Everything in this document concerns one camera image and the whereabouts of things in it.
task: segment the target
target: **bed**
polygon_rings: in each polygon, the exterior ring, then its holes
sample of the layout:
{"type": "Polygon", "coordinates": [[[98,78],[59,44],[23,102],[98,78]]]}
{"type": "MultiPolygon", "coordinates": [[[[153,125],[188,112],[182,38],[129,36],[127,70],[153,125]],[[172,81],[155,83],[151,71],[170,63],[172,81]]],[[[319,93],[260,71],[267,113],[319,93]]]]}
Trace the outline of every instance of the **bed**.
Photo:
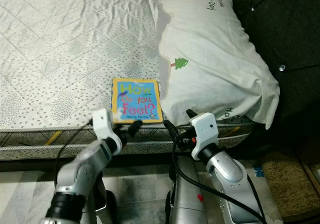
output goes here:
{"type": "MultiPolygon", "coordinates": [[[[0,160],[73,157],[96,137],[113,78],[159,80],[152,10],[160,0],[0,0],[0,160]]],[[[245,116],[218,122],[220,144],[243,141],[245,116]]],[[[144,125],[123,154],[166,153],[162,124],[144,125]]]]}

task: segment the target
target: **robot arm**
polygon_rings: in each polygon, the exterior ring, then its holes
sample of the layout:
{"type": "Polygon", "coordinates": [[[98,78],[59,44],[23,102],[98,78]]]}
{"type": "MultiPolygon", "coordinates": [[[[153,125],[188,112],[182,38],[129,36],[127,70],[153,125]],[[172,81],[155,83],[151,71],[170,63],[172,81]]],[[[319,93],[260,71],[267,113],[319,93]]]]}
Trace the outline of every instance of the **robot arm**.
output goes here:
{"type": "Polygon", "coordinates": [[[111,113],[105,109],[96,111],[92,119],[98,140],[60,169],[51,206],[40,224],[79,224],[99,174],[121,151],[127,136],[133,136],[142,125],[136,121],[128,131],[118,128],[114,132],[111,113]]]}
{"type": "MultiPolygon", "coordinates": [[[[177,131],[173,131],[173,125],[169,121],[166,120],[164,123],[173,140],[180,141],[180,144],[177,143],[178,147],[186,144],[192,149],[193,159],[203,162],[217,191],[236,199],[261,214],[258,202],[248,182],[245,167],[218,147],[219,131],[215,116],[212,113],[197,115],[191,110],[188,110],[187,113],[191,117],[191,128],[180,136],[177,131]]],[[[220,208],[226,224],[261,223],[251,213],[227,200],[220,200],[220,208]]]]}

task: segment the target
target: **white pillowcase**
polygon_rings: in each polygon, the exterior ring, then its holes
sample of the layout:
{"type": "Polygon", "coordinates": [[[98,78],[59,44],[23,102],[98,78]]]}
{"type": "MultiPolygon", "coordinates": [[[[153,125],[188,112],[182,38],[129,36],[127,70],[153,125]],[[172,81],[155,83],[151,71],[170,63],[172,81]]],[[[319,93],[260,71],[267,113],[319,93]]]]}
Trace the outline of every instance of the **white pillowcase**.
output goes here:
{"type": "Polygon", "coordinates": [[[268,129],[280,88],[233,11],[232,0],[162,0],[161,107],[176,126],[187,109],[217,120],[246,115],[268,129]]]}

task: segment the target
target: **book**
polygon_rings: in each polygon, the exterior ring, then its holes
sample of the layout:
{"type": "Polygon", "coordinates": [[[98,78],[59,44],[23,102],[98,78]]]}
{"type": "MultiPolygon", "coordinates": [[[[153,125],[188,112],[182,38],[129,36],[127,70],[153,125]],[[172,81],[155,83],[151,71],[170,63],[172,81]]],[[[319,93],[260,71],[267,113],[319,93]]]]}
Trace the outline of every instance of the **book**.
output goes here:
{"type": "Polygon", "coordinates": [[[114,123],[161,123],[158,82],[152,79],[114,78],[112,80],[112,118],[114,123]]]}

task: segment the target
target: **red dot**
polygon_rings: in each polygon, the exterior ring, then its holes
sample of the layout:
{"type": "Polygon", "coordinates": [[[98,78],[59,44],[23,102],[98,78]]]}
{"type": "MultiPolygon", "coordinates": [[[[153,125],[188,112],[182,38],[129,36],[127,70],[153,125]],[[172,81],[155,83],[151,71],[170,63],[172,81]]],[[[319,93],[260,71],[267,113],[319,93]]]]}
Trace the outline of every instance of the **red dot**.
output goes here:
{"type": "Polygon", "coordinates": [[[200,200],[200,202],[203,202],[204,201],[204,196],[203,195],[201,195],[201,194],[198,194],[198,199],[200,200]]]}

